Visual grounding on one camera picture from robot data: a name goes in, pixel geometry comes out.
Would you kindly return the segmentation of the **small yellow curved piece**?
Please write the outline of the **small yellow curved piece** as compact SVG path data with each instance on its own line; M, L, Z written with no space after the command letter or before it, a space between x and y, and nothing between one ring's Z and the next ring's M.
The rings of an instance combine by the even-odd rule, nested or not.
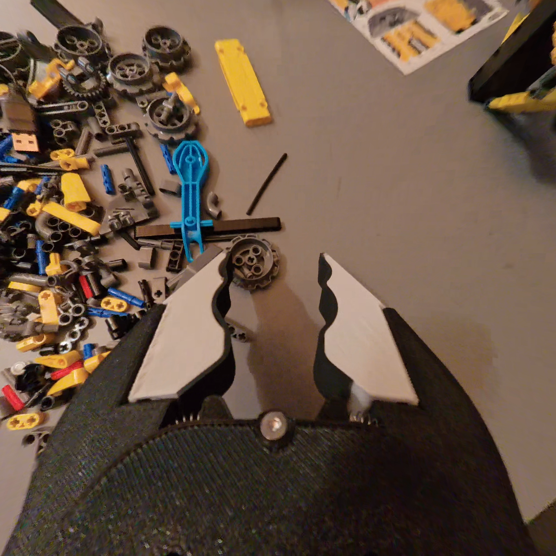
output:
M163 88L168 94L177 94L181 102L190 107L195 115L200 115L200 108L196 100L177 73L172 72L165 75Z

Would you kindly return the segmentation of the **dark gray lever piece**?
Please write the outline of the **dark gray lever piece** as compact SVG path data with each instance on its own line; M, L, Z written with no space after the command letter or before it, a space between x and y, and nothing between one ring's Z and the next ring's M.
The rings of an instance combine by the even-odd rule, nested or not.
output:
M58 30L77 26L93 30L100 35L103 34L104 25L100 18L84 23L60 4L59 1L30 1L30 4Z

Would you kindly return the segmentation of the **printed sticker sheet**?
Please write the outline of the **printed sticker sheet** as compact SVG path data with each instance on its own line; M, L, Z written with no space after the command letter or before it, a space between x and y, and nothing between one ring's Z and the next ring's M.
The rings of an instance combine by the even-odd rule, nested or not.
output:
M329 1L408 75L503 19L499 1Z

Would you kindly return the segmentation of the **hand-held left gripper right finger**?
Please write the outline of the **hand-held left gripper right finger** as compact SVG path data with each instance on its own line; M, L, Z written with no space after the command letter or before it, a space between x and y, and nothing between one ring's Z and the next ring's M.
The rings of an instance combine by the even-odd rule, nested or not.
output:
M418 409L419 397L387 321L386 306L330 254L321 253L314 383L318 419L371 419L381 405Z

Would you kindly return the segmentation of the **long black beam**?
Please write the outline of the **long black beam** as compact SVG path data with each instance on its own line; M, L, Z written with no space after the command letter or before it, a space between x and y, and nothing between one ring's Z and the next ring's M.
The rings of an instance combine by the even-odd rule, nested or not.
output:
M279 217L207 220L201 225L201 234L204 239L207 239L209 237L234 236L244 233L277 232L281 229L282 222ZM180 226L172 227L170 224L150 224L135 227L136 239L167 239L177 237L180 233Z

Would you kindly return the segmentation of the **yellow toy vehicle model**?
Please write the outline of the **yellow toy vehicle model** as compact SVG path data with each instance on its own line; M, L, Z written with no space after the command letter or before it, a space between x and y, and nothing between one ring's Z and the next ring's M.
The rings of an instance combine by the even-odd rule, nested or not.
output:
M555 1L516 17L468 82L468 100L499 114L555 111Z

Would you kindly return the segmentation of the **pile of small building parts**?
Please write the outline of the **pile of small building parts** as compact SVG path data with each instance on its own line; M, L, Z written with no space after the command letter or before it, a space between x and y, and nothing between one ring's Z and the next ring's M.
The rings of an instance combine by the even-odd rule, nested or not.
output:
M135 238L136 226L181 219L173 164L181 142L161 144L143 123L149 102L171 95L163 81L172 72L150 63L153 90L122 96L107 80L116 54L100 36L100 56L64 59L19 34L31 59L27 83L1 78L1 339L36 357L1 370L1 424L25 431L38 452L48 412L111 351L83 342L92 323L104 320L116 343L168 294L166 278L140 280L139 298L119 289L129 263L103 259L100 248L120 237L143 269L167 249L167 273L186 260L181 234Z

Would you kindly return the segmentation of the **long yellow ribbed panel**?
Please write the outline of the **long yellow ribbed panel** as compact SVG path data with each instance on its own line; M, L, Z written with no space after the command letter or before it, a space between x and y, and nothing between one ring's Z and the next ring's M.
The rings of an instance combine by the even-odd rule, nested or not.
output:
M237 39L223 39L215 42L215 51L244 125L258 127L271 123L268 103L244 46Z

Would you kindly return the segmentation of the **thin black rod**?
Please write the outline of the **thin black rod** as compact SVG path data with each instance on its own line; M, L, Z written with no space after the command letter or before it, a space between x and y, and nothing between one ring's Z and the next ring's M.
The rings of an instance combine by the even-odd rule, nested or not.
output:
M250 203L250 205L249 205L249 207L246 211L247 216L251 216L253 214L256 206L260 202L261 197L263 196L265 191L268 189L270 183L272 182L272 180L274 179L274 177L276 176L276 174L281 169L281 167L283 166L283 164L285 163L285 161L287 159L288 159L288 154L285 152L281 155L281 157L279 158L277 163L274 165L272 170L269 172L268 176L264 179L263 183L259 187L258 191L256 192L253 200L251 201L251 203Z

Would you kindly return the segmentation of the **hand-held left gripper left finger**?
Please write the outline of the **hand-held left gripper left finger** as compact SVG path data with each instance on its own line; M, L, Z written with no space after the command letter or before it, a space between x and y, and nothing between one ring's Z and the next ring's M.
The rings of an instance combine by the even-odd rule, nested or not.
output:
M128 394L128 402L204 400L223 396L235 378L231 336L230 254L213 261L163 302L161 319Z

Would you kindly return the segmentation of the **dark gray toy wheel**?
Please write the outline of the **dark gray toy wheel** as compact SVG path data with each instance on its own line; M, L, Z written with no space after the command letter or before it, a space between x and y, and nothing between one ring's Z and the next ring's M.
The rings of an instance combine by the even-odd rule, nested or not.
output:
M233 284L244 290L267 288L279 274L278 250L257 234L234 237L228 251L233 264Z
M129 98L148 94L154 88L149 60L135 53L112 57L107 65L107 80L119 94Z
M183 72L191 63L191 47L176 30L163 25L149 28L142 39L143 55L163 72Z
M1 78L25 84L30 64L30 56L24 51L19 39L9 32L1 31Z
M53 48L64 59L93 58L102 54L103 39L93 28L66 25L58 30Z
M198 135L197 115L177 94L149 102L143 123L147 132L165 145L177 145Z

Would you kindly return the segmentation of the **blue brick separator tool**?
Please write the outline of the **blue brick separator tool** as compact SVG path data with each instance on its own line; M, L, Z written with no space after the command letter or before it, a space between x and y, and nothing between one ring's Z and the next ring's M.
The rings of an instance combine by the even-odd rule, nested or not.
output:
M213 226L212 220L201 218L201 193L209 175L209 158L205 148L197 140L181 142L173 153L173 164L181 181L181 219L170 223L173 230L181 233L184 255L193 262L191 244L204 252L202 232Z

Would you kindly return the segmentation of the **thick gray bent beam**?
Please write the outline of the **thick gray bent beam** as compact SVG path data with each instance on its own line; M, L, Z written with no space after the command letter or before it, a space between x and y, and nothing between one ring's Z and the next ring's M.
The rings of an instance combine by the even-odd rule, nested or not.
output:
M193 262L189 263L183 270L167 281L166 285L169 295L172 295L178 288L182 287L185 282L197 275L210 263L215 260L219 261L225 254L226 251L221 247L210 245L202 254L199 254Z

